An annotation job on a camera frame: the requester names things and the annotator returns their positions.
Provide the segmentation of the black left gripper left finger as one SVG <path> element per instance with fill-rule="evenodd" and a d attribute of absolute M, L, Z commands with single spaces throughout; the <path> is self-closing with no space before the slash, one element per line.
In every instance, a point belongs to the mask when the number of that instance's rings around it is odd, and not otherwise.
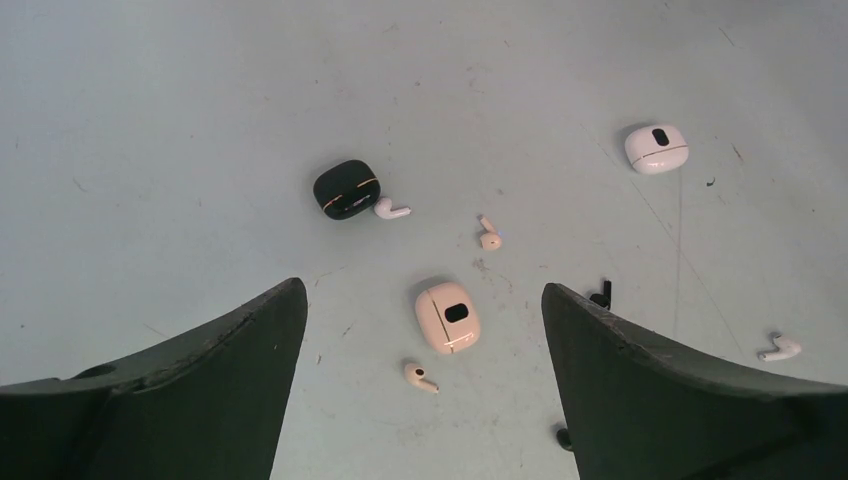
<path fill-rule="evenodd" d="M 5 479 L 266 479 L 308 314 L 290 278 L 135 354 L 1 390 Z"/>

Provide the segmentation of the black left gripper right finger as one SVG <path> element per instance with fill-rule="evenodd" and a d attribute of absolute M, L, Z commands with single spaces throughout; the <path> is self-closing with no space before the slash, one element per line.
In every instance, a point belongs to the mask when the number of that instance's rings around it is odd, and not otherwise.
<path fill-rule="evenodd" d="M 541 309 L 583 479 L 843 479 L 847 389 L 678 343 L 556 283 Z"/>

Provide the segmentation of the white earbud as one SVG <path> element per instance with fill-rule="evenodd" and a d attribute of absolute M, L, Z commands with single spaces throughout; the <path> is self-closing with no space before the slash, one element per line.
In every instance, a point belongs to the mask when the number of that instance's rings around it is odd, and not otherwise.
<path fill-rule="evenodd" d="M 389 197 L 380 197 L 374 204 L 373 211 L 383 220 L 394 220 L 408 216 L 412 213 L 412 210 L 409 207 L 395 208 Z"/>
<path fill-rule="evenodd" d="M 802 347 L 798 342 L 789 339 L 778 332 L 774 332 L 770 336 L 770 340 L 773 344 L 772 348 L 770 350 L 763 350 L 757 353 L 757 357 L 760 361 L 775 362 L 788 360 L 802 352 Z"/>

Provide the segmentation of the white earbud charging case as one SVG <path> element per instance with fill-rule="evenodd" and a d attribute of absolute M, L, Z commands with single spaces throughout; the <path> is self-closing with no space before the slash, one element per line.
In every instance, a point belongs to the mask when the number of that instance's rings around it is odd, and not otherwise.
<path fill-rule="evenodd" d="M 656 175 L 681 167 L 689 158 L 689 145 L 681 131 L 669 124 L 642 127 L 631 132 L 624 149 L 632 168 Z"/>

